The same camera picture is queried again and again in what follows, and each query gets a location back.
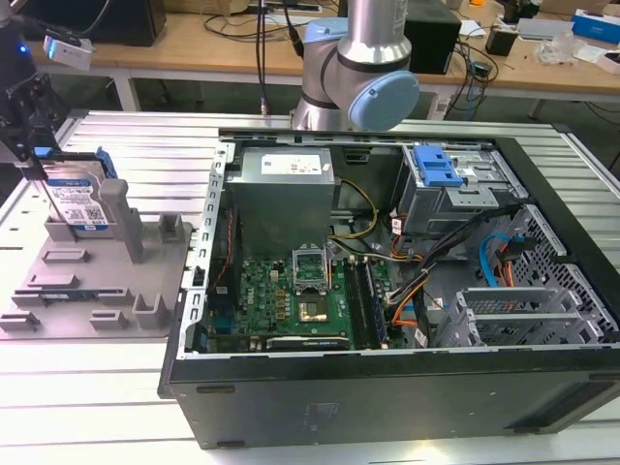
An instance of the metal workbench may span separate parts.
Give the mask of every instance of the metal workbench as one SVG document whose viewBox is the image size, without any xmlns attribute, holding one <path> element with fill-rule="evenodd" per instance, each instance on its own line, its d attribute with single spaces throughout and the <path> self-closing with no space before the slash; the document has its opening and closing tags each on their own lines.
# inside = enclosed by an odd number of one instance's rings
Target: metal workbench
<svg viewBox="0 0 620 465">
<path fill-rule="evenodd" d="M 104 146 L 143 219 L 181 212 L 197 226 L 218 128 L 287 125 L 286 117 L 91 112 L 58 137 L 68 151 Z M 620 269 L 620 186 L 573 135 L 547 125 L 427 121 L 397 130 L 516 138 Z M 45 240 L 46 213 L 26 182 L 0 209 L 0 312 Z M 202 451 L 175 402 L 157 397 L 165 345 L 0 344 L 0 463 L 620 463 L 620 400 L 553 436 Z"/>
</svg>

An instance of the ram slot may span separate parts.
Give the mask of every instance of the ram slot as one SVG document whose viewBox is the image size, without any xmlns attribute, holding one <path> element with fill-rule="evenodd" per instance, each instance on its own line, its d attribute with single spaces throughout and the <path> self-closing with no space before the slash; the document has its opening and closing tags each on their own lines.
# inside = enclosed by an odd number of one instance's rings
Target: ram slot
<svg viewBox="0 0 620 465">
<path fill-rule="evenodd" d="M 377 291 L 374 287 L 375 279 L 372 274 L 372 268 L 369 262 L 364 264 L 364 282 L 367 283 L 367 289 L 370 293 L 372 318 L 375 323 L 375 328 L 377 328 L 377 336 L 379 337 L 379 342 L 386 342 L 386 338 L 388 336 L 386 330 L 386 319 L 384 317 L 383 305 L 381 304 L 379 295 L 377 294 Z"/>
<path fill-rule="evenodd" d="M 363 314 L 363 303 L 357 283 L 357 271 L 352 263 L 344 262 L 345 288 L 347 292 L 347 302 L 349 306 L 349 317 L 351 318 L 351 330 L 353 340 L 357 349 L 369 349 L 368 331 L 366 320 Z"/>
<path fill-rule="evenodd" d="M 368 275 L 366 273 L 367 266 L 368 263 L 359 263 L 357 265 L 357 282 L 359 293 L 361 294 L 364 327 L 368 337 L 368 342 L 370 343 L 370 349 L 379 349 L 381 348 L 381 341 L 379 340 L 379 334 L 377 333 L 377 326 L 375 324 L 373 303 L 373 297 L 375 296 L 375 290 L 373 289 L 374 283 L 372 280 L 368 281 Z"/>
</svg>

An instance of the blue box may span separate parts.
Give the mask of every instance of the blue box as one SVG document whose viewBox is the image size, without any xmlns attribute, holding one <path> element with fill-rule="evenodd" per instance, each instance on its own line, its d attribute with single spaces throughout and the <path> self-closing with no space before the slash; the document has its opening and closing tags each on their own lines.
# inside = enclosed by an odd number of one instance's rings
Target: blue box
<svg viewBox="0 0 620 465">
<path fill-rule="evenodd" d="M 620 43 L 620 17 L 590 16 L 583 10 L 577 10 L 574 12 L 573 22 L 573 33 L 576 36 L 589 37 L 615 45 Z"/>
</svg>

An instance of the open computer tower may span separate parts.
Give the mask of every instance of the open computer tower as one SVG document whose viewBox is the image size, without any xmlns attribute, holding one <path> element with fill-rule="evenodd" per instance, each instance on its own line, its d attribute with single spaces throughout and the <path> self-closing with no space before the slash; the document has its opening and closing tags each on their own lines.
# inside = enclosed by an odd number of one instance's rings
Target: open computer tower
<svg viewBox="0 0 620 465">
<path fill-rule="evenodd" d="M 221 133 L 164 370 L 204 449 L 557 432 L 620 277 L 515 139 Z"/>
</svg>

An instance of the motherboard chip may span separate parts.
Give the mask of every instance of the motherboard chip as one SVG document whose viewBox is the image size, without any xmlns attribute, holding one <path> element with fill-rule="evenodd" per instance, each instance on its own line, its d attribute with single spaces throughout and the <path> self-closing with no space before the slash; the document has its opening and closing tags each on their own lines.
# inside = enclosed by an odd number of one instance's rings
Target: motherboard chip
<svg viewBox="0 0 620 465">
<path fill-rule="evenodd" d="M 327 321 L 326 299 L 321 295 L 302 295 L 299 298 L 300 323 L 325 323 Z"/>
</svg>

